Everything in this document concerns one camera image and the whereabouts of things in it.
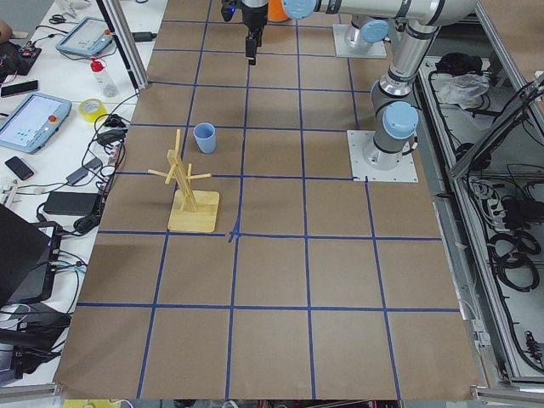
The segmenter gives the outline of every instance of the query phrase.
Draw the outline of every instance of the orange object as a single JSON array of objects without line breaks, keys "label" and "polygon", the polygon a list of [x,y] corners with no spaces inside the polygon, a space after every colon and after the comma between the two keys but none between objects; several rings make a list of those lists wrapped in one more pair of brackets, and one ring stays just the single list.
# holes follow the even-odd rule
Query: orange object
[{"label": "orange object", "polygon": [[283,11],[281,0],[269,0],[269,20],[276,23],[289,20],[289,16]]}]

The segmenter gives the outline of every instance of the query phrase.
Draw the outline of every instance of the laptop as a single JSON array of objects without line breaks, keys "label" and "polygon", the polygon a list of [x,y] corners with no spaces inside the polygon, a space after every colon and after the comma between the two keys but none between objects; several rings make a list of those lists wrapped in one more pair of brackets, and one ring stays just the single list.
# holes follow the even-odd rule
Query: laptop
[{"label": "laptop", "polygon": [[59,259],[60,241],[59,232],[62,227],[54,221],[44,223],[33,223],[36,228],[49,237],[48,250],[44,251],[37,266],[21,282],[19,287],[11,295],[7,304],[10,303],[37,303],[51,297],[54,284],[54,267],[52,262]]},{"label": "laptop", "polygon": [[46,265],[51,239],[0,206],[0,308],[32,272]]}]

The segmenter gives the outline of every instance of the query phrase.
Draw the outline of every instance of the yellow tape roll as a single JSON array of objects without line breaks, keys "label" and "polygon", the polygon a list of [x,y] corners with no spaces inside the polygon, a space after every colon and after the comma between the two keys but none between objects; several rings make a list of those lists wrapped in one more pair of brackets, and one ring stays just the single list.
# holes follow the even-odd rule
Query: yellow tape roll
[{"label": "yellow tape roll", "polygon": [[104,120],[106,116],[101,117],[108,113],[104,104],[100,99],[86,99],[79,104],[79,113],[83,116],[87,122],[94,123],[100,117],[100,120]]}]

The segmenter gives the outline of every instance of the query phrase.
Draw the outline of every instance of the metal mounting plate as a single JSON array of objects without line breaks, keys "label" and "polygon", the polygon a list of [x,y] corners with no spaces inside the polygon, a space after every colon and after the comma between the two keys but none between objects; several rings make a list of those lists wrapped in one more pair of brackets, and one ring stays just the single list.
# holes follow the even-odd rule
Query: metal mounting plate
[{"label": "metal mounting plate", "polygon": [[389,183],[417,183],[416,167],[411,155],[403,156],[397,167],[387,171],[377,170],[366,163],[363,157],[363,146],[374,137],[374,133],[370,130],[348,130],[349,158],[354,181],[368,179],[368,181]]},{"label": "metal mounting plate", "polygon": [[385,59],[387,58],[387,52],[385,51],[385,45],[383,41],[375,42],[368,48],[352,48],[345,40],[346,32],[349,29],[349,25],[334,24],[332,26],[332,32],[334,34],[334,47],[337,50],[337,57],[348,58],[373,58],[373,59]]}]

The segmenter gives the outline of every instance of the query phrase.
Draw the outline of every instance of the wooden base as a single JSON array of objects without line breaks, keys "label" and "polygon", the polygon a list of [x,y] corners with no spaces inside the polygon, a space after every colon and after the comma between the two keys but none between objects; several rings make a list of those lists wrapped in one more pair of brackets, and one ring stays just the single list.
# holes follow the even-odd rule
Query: wooden base
[{"label": "wooden base", "polygon": [[196,198],[196,212],[180,210],[183,191],[176,191],[173,198],[172,211],[168,220],[168,230],[174,232],[213,232],[218,216],[219,193],[217,191],[193,190]]}]

